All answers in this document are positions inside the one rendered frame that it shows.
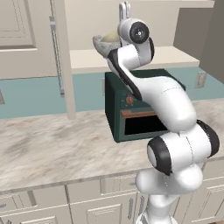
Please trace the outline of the beige bowl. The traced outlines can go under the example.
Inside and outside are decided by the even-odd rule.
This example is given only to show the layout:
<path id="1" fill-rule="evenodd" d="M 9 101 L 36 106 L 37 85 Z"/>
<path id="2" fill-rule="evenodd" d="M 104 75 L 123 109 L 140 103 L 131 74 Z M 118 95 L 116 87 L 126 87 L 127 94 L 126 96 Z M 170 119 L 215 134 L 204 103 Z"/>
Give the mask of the beige bowl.
<path id="1" fill-rule="evenodd" d="M 120 39 L 117 34 L 117 31 L 112 31 L 108 34 L 106 34 L 102 39 L 101 42 L 103 43 L 119 43 Z"/>

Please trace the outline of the cream open wall cabinet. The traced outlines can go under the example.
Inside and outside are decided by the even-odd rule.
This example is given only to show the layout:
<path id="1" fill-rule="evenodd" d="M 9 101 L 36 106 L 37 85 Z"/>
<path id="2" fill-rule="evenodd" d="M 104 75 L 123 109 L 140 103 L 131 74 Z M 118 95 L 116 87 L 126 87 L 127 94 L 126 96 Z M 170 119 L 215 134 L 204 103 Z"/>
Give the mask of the cream open wall cabinet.
<path id="1" fill-rule="evenodd" d="M 66 24 L 72 72 L 104 73 L 107 61 L 95 50 L 92 37 L 117 28 L 119 3 L 130 3 L 130 15 L 150 28 L 155 45 L 153 61 L 146 69 L 196 67 L 200 61 L 174 45 L 179 12 L 183 9 L 212 9 L 213 0 L 65 0 Z"/>

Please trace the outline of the cream base cabinet door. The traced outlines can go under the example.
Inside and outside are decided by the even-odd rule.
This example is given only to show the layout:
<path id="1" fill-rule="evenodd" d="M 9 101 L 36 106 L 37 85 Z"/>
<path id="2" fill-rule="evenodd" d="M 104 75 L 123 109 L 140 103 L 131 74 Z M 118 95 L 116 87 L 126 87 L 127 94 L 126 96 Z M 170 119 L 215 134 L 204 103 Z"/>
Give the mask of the cream base cabinet door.
<path id="1" fill-rule="evenodd" d="M 204 180 L 192 194 L 183 220 L 178 224 L 210 224 L 224 220 L 224 177 Z"/>
<path id="2" fill-rule="evenodd" d="M 72 224 L 68 206 L 0 216 L 0 224 Z"/>
<path id="3" fill-rule="evenodd" d="M 137 194 L 128 192 L 103 199 L 73 203 L 73 224 L 133 224 Z M 129 199 L 133 198 L 131 220 L 128 219 Z"/>
<path id="4" fill-rule="evenodd" d="M 151 196 L 148 196 L 146 208 L 138 215 L 136 224 L 153 224 L 151 213 Z"/>

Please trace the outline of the dark green toaster oven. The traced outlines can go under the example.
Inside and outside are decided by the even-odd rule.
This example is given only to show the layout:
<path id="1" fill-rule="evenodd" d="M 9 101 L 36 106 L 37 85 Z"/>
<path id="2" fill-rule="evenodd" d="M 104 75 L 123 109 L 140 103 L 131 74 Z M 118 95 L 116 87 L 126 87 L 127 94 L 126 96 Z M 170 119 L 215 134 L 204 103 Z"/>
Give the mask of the dark green toaster oven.
<path id="1" fill-rule="evenodd" d="M 112 72 L 105 73 L 105 114 L 114 140 L 119 142 L 152 138 L 167 133 L 167 128 L 156 115 L 123 119 L 122 110 L 132 112 L 153 111 L 152 107 L 133 97 L 132 104 L 126 97 L 132 96 L 130 91 Z"/>

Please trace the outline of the cream open cabinet door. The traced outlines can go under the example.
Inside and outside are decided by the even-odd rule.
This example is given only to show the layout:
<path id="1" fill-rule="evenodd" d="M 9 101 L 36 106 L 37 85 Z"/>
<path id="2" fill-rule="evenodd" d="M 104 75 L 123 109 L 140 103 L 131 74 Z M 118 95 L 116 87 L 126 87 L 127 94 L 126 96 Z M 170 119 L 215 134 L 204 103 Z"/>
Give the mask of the cream open cabinet door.
<path id="1" fill-rule="evenodd" d="M 70 52 L 67 36 L 67 18 L 64 0 L 53 0 L 53 10 L 56 23 L 56 36 L 59 47 L 59 61 L 65 92 L 67 118 L 73 120 L 75 114 L 74 84 L 70 61 Z"/>

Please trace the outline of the cream drawer front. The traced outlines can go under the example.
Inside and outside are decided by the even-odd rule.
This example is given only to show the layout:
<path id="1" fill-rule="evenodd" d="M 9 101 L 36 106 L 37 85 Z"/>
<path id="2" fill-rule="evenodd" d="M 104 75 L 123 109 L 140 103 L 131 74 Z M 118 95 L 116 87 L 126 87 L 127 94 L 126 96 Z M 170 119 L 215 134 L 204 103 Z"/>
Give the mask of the cream drawer front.
<path id="1" fill-rule="evenodd" d="M 224 159 L 206 162 L 203 169 L 204 179 L 217 179 L 224 177 Z"/>
<path id="2" fill-rule="evenodd" d="M 67 204 L 65 187 L 54 186 L 0 195 L 0 215 L 30 212 Z"/>
<path id="3" fill-rule="evenodd" d="M 104 178 L 100 181 L 101 193 L 119 193 L 129 190 L 136 190 L 135 185 L 129 185 L 129 183 L 135 183 L 135 174 L 122 175 L 111 178 Z"/>

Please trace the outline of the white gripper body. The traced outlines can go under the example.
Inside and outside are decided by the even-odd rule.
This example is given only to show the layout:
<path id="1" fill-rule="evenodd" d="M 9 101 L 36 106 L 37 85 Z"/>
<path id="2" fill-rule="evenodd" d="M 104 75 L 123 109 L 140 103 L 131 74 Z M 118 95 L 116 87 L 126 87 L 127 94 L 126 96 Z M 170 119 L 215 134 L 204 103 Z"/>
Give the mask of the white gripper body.
<path id="1" fill-rule="evenodd" d="M 126 18 L 130 18 L 130 4 L 127 1 L 119 3 L 119 19 Z"/>

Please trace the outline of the cream closed cabinet door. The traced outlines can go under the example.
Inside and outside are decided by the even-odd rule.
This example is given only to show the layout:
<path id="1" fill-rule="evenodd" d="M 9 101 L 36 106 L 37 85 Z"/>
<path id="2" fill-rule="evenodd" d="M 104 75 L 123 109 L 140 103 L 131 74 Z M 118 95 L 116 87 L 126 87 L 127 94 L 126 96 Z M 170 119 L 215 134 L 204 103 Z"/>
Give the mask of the cream closed cabinet door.
<path id="1" fill-rule="evenodd" d="M 0 80 L 56 76 L 50 0 L 0 0 Z"/>

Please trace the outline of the grey bowl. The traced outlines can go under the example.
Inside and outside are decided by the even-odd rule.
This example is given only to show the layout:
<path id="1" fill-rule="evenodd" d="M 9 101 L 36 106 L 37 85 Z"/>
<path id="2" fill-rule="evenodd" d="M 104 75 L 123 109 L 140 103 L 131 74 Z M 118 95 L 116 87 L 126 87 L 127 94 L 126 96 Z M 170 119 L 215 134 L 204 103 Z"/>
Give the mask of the grey bowl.
<path id="1" fill-rule="evenodd" d="M 102 35 L 93 36 L 93 45 L 95 50 L 106 59 L 109 53 L 117 48 L 121 47 L 119 42 L 102 42 Z"/>

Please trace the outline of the grey-brown open cabinet door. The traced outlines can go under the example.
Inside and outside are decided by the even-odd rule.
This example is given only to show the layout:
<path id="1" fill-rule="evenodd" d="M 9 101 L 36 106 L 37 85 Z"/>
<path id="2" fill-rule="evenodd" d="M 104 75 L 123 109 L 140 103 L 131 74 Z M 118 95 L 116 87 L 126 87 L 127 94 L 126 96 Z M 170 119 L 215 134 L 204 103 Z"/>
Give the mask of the grey-brown open cabinet door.
<path id="1" fill-rule="evenodd" d="M 215 0 L 199 67 L 224 84 L 224 0 Z"/>

